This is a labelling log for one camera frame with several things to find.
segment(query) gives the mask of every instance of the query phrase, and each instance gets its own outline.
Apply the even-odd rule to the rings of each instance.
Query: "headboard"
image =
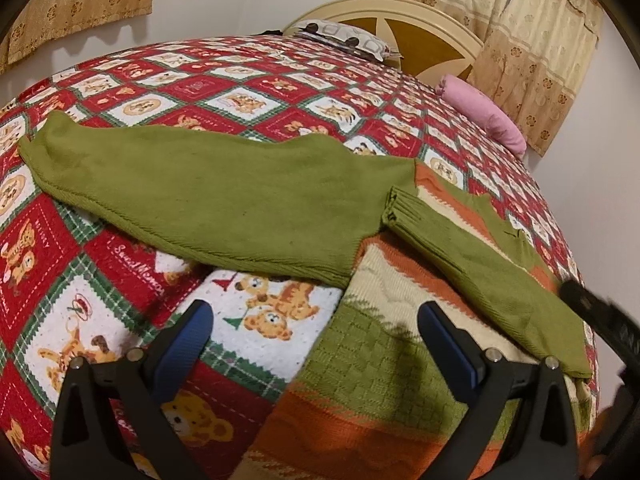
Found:
[[[447,73],[466,79],[482,49],[482,41],[461,23],[413,0],[337,0],[289,23],[284,34],[295,33],[298,21],[312,19],[347,23],[377,35],[402,54],[396,68],[431,86]]]

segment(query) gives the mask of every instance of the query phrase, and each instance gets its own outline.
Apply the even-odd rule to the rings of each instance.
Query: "bed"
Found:
[[[259,142],[323,134],[362,156],[417,157],[459,188],[489,194],[559,278],[579,278],[526,168],[428,86],[443,73],[465,76],[478,38],[407,0],[341,0],[302,18],[310,17],[376,32],[404,59],[395,67],[359,60],[292,37],[289,26],[284,37],[175,41],[109,54],[54,74],[4,109],[0,427],[38,478],[49,477],[52,420],[70,359],[104,362],[146,344],[193,298],[209,301],[218,321],[184,392],[162,409],[210,477],[228,478],[342,293],[185,262],[56,202],[33,183],[15,146],[52,110],[87,126],[167,124]],[[286,298],[297,298],[302,312],[288,332],[258,323],[261,306]],[[588,330],[587,340],[595,369]],[[590,389],[595,396],[595,378]],[[136,465],[153,476],[115,411]]]

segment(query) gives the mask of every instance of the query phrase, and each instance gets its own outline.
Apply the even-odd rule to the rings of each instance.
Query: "pink pillow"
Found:
[[[507,114],[481,91],[451,74],[442,77],[435,91],[444,101],[486,131],[493,140],[500,142],[522,160],[527,151],[527,141]]]

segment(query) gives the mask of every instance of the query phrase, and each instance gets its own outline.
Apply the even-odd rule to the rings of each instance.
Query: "green knitted sweater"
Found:
[[[89,128],[52,112],[20,155],[36,183],[167,253],[345,288],[389,189],[415,163],[320,135],[268,144],[170,126]]]

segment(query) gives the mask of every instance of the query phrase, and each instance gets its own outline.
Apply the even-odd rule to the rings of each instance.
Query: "blue clamp pad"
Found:
[[[174,399],[213,330],[213,310],[209,303],[193,301],[183,314],[187,315],[190,318],[162,354],[153,374],[151,396],[158,404]]]
[[[466,331],[456,328],[434,301],[418,309],[418,331],[454,398],[473,404],[486,373],[481,348]]]

